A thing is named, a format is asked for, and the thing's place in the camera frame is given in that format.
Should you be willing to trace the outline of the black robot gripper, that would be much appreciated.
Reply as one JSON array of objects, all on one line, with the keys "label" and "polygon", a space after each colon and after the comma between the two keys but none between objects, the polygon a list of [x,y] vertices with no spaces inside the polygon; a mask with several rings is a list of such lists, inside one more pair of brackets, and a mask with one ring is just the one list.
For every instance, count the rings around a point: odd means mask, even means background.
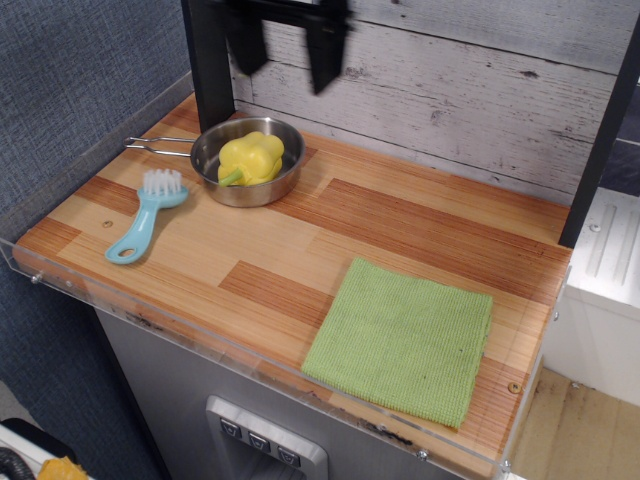
[{"label": "black robot gripper", "polygon": [[267,62],[263,22],[306,29],[313,91],[319,95],[342,71],[351,11],[347,1],[215,1],[232,55],[245,75]]}]

